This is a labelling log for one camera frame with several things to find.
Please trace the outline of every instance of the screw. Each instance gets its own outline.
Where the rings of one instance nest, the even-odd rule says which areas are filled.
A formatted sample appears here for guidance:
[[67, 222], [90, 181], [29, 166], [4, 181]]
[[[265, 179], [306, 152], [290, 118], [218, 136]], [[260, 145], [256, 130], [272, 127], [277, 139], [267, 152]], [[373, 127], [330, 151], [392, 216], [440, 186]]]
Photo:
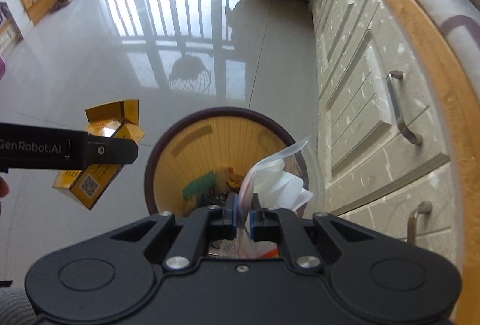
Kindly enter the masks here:
[[297, 265], [306, 269], [315, 268], [320, 265], [320, 259], [315, 256], [301, 256], [297, 258]]
[[248, 272], [250, 270], [250, 267], [248, 265], [238, 265], [236, 269], [241, 274], [244, 274], [245, 272]]
[[183, 269], [189, 266], [190, 260], [183, 256], [172, 256], [165, 260], [167, 267], [171, 269]]

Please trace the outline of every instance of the cabinet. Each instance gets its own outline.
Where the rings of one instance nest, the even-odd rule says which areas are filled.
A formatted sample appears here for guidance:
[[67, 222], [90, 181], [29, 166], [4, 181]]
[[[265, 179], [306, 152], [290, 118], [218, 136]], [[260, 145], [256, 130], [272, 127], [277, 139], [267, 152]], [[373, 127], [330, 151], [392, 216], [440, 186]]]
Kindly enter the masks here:
[[13, 48], [14, 44], [20, 40], [20, 36], [17, 33], [15, 26], [8, 21], [6, 24], [0, 27], [0, 55], [7, 55]]
[[[324, 210], [402, 239], [409, 213], [431, 200], [433, 214], [418, 244], [455, 261], [456, 246], [449, 244], [456, 234], [455, 191], [445, 134], [397, 20], [383, 0], [310, 0], [310, 9]], [[391, 71], [402, 78], [387, 81]], [[395, 105], [405, 125], [422, 136], [421, 145], [400, 133]]]

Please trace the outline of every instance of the tiled floor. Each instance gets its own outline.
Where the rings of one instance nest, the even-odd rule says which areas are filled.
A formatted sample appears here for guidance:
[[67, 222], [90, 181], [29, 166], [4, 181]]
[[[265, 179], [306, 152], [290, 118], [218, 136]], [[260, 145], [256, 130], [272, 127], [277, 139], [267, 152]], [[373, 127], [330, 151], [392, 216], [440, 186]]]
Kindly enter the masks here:
[[[188, 55], [201, 63], [187, 82], [173, 64]], [[270, 116], [296, 139], [316, 135], [314, 31], [297, 0], [74, 0], [6, 62], [0, 121], [83, 129], [85, 108], [136, 98], [146, 133], [138, 160], [92, 211], [51, 188], [56, 172], [5, 176], [0, 278], [17, 285], [42, 255], [147, 216], [148, 157], [182, 117], [234, 105]]]

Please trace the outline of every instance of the plastic bag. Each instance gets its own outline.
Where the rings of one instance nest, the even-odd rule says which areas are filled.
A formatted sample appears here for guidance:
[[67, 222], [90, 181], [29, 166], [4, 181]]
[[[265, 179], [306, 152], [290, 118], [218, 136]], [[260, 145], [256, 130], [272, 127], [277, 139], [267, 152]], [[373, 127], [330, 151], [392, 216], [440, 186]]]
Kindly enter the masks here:
[[306, 138], [256, 163], [245, 176], [238, 195], [238, 231], [234, 241], [223, 241], [222, 257], [258, 258], [275, 255], [277, 245], [254, 242], [250, 238], [248, 215], [254, 192], [265, 208], [279, 207], [297, 211], [313, 196], [303, 188], [301, 169], [295, 154], [309, 142]]

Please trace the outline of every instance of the drawer handle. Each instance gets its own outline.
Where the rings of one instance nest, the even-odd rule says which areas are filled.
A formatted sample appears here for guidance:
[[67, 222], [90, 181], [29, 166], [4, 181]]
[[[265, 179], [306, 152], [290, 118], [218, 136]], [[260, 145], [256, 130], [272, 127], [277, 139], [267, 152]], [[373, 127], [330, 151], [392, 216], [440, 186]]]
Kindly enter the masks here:
[[410, 213], [409, 221], [406, 228], [406, 243], [415, 245], [417, 242], [417, 218], [420, 214], [431, 214], [433, 205], [431, 202], [423, 201], [418, 207]]
[[393, 110], [395, 112], [395, 119], [397, 120], [398, 129], [400, 130], [400, 134], [402, 134], [406, 139], [408, 139], [410, 143], [420, 146], [423, 142], [423, 137], [420, 134], [416, 134], [413, 131], [410, 131], [410, 129], [405, 124], [402, 108], [400, 107], [400, 100], [398, 99], [397, 90], [395, 89], [395, 85], [393, 84], [394, 78], [402, 81], [403, 72], [400, 70], [392, 70], [390, 73], [388, 73], [387, 76], [387, 88], [388, 92], [390, 93], [390, 98], [392, 99]]

